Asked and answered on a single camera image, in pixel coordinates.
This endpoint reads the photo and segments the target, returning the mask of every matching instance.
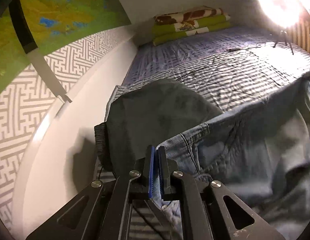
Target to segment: bed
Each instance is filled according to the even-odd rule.
[[[111,103],[119,96],[162,78],[179,80],[224,112],[248,102],[266,100],[268,94],[310,69],[309,53],[293,44],[292,55],[283,42],[273,48],[276,39],[263,29],[233,27],[157,47],[145,44],[140,47],[123,84],[115,87],[105,119]],[[147,209],[143,212],[154,219]],[[137,214],[133,217],[141,225]],[[132,238],[149,239],[156,234],[147,224],[139,226],[139,230],[133,221],[131,226]]]

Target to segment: tripod stand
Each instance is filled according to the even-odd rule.
[[[287,42],[289,42],[289,45],[290,45],[290,48],[291,48],[291,51],[292,51],[292,54],[294,55],[294,52],[293,52],[293,49],[292,49],[292,44],[290,41],[288,41],[287,39],[287,32],[286,30],[281,30],[281,33],[280,33],[280,37],[282,37],[282,35],[284,35],[284,41],[285,41],[285,45],[287,46]],[[273,48],[276,47],[277,43],[279,42],[279,40],[277,40],[273,46]]]

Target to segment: jeans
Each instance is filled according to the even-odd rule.
[[[161,143],[195,178],[218,179],[287,240],[310,221],[310,80],[303,77]],[[153,201],[181,234],[176,202]]]

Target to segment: folded blanket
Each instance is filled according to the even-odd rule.
[[[154,19],[158,25],[164,25],[187,22],[214,15],[222,15],[223,13],[224,12],[221,8],[214,9],[207,6],[201,6],[183,12],[158,15],[155,16]]]
[[[189,31],[197,28],[206,27],[209,25],[223,23],[228,21],[230,18],[231,17],[229,15],[217,15],[181,23],[165,24],[165,25],[155,24],[152,28],[152,33],[153,37],[156,38],[168,33]]]
[[[194,30],[190,30],[190,31],[169,33],[169,34],[165,34],[165,35],[154,38],[153,43],[155,46],[157,46],[157,45],[163,44],[167,41],[173,41],[176,39],[180,39],[183,37],[192,36],[192,35],[200,34],[200,33],[218,31],[218,30],[229,28],[229,27],[231,27],[231,24],[230,24],[230,22],[227,21],[227,22],[222,22],[222,23],[218,23],[215,25],[209,25],[209,26],[206,26],[203,28],[194,29]]]

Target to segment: green painting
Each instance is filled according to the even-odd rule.
[[[93,33],[129,25],[119,0],[20,0],[43,55]],[[0,19],[0,92],[29,64],[7,9]]]

